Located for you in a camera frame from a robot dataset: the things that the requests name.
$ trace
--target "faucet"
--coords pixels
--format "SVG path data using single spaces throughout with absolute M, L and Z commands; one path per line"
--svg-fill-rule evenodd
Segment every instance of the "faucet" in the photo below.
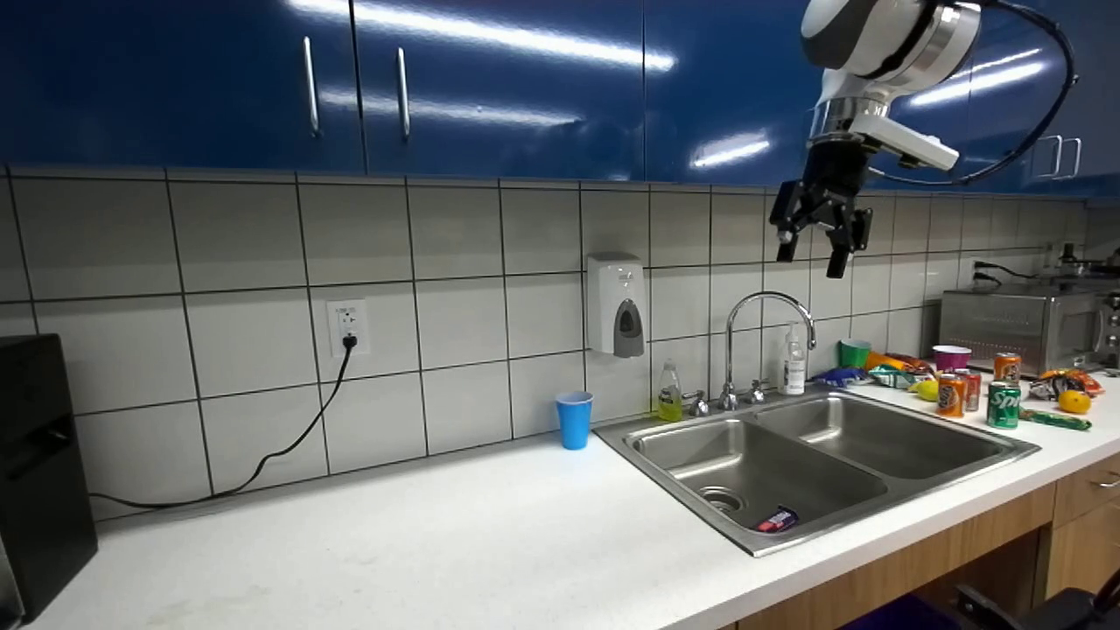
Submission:
M 816 320 L 812 320 L 812 310 L 808 310 L 808 309 L 801 309 L 801 302 L 795 302 L 795 298 L 793 298 L 793 295 L 786 295 L 786 290 L 754 290 L 754 295 L 746 295 L 742 302 L 735 302 L 735 309 L 732 309 L 732 316 L 727 316 L 727 372 L 726 372 L 720 410 L 735 410 L 735 404 L 740 404 L 740 394 L 735 394 L 735 389 L 732 389 L 735 317 L 740 317 L 742 304 L 746 304 L 746 302 L 754 302 L 754 298 L 779 298 L 779 302 L 789 302 L 789 304 L 801 316 L 801 320 L 804 320 L 804 351 L 812 351 L 812 347 L 816 347 Z

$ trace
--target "white tile wall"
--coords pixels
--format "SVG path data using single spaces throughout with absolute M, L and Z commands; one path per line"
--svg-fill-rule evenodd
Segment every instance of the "white tile wall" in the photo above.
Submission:
M 312 284 L 411 281 L 404 185 L 301 185 Z
M 926 352 L 933 302 L 968 284 L 978 254 L 1032 263 L 1085 234 L 1080 204 L 868 191 L 873 252 L 837 284 L 823 275 L 821 239 L 801 263 L 774 263 L 772 196 L 746 187 L 221 172 L 14 178 L 14 196 L 0 178 L 0 333 L 65 334 L 93 478 L 133 501 L 226 488 L 317 417 L 341 367 L 331 302 L 369 304 L 371 357 L 349 361 L 326 424 L 258 485 L 550 435 L 555 394 L 567 389 L 595 394 L 598 428 L 633 421 L 665 361 L 684 392 L 718 394 L 726 317 L 760 285 L 816 310 L 812 367 L 829 367 L 840 334 Z M 643 357 L 581 351 L 587 252 L 650 266 Z M 740 389 L 779 376 L 786 320 L 798 316 L 779 302 L 742 310 Z
M 424 372 L 424 403 L 436 456 L 507 439 L 514 435 L 507 362 Z
M 213 488 L 243 485 L 257 463 L 296 443 L 319 411 L 319 389 L 208 399 Z M 321 424 L 284 457 L 270 457 L 254 485 L 326 474 Z
M 179 290 L 161 182 L 18 178 L 14 196 L 37 298 Z
M 306 284 L 296 185 L 172 182 L 188 290 Z
M 321 430 L 333 473 L 424 457 L 422 374 L 347 382 Z
M 413 187 L 416 275 L 502 273 L 496 185 Z

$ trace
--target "sink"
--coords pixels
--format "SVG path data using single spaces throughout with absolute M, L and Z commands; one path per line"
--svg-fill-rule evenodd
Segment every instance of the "sink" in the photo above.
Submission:
M 812 539 L 1038 452 L 1006 435 L 837 392 L 614 428 L 601 439 L 748 553 Z M 780 511 L 798 520 L 760 530 Z

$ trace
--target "double sink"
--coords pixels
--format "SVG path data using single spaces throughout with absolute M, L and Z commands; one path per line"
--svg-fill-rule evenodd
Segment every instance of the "double sink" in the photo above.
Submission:
M 1006 435 L 840 392 L 614 428 L 601 439 L 748 553 L 801 542 L 1038 452 Z

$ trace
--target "bottle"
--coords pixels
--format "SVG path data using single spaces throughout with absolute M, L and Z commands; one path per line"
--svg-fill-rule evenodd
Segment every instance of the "bottle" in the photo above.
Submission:
M 808 376 L 808 361 L 798 333 L 786 334 L 786 394 L 801 394 Z
M 675 362 L 661 367 L 660 399 L 654 399 L 654 421 L 684 421 L 688 417 L 688 394 L 675 386 Z

